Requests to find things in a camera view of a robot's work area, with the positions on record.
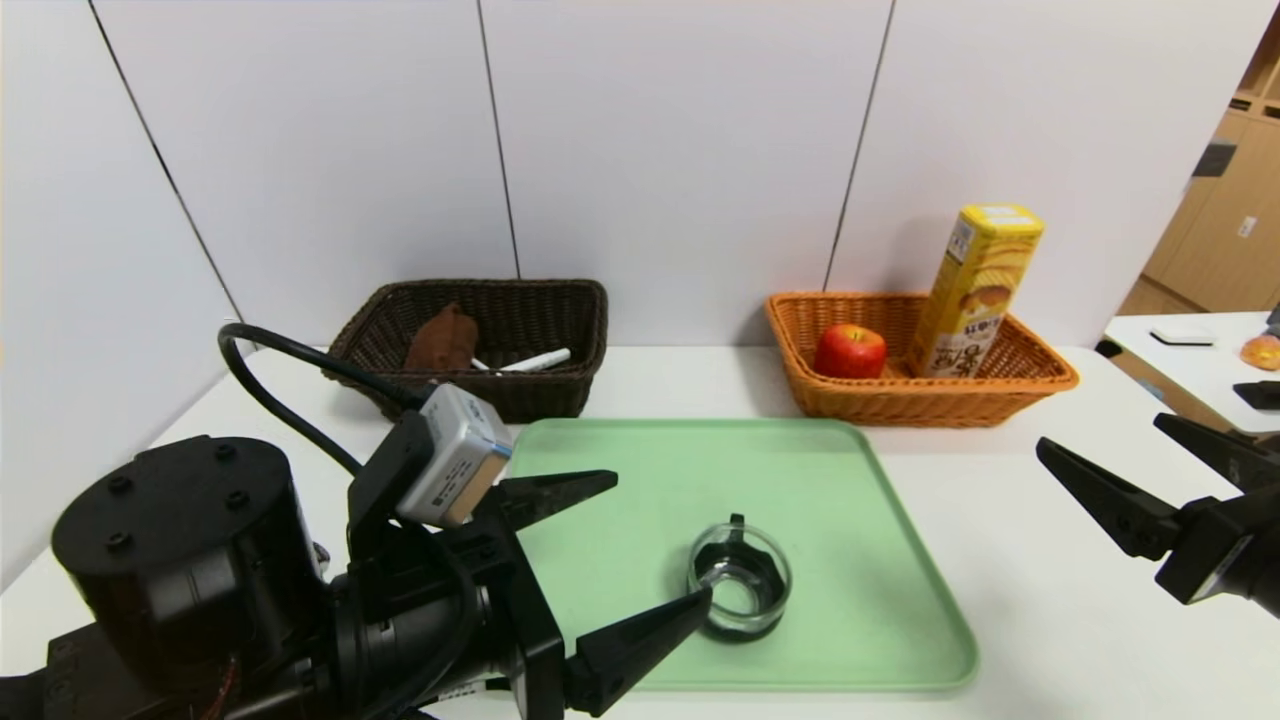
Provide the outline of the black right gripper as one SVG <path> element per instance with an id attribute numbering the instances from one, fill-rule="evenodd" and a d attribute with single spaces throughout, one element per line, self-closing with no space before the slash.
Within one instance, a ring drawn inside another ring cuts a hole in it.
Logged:
<path id="1" fill-rule="evenodd" d="M 1175 507 L 1047 437 L 1036 456 L 1128 556 L 1169 553 L 1155 582 L 1180 603 L 1233 594 L 1279 618 L 1277 451 L 1175 414 L 1153 424 L 1243 495 Z"/>

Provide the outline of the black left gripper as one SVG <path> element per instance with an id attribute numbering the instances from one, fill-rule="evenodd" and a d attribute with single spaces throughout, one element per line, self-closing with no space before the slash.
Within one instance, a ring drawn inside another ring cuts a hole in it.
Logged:
<path id="1" fill-rule="evenodd" d="M 404 719 L 485 674 L 503 676 L 524 719 L 566 707 L 603 716 L 709 618 L 700 588 L 564 639 L 517 530 L 605 493 L 611 470 L 508 477 L 495 503 L 439 532 L 380 518 L 356 524 L 335 583 L 333 685 L 343 719 Z"/>

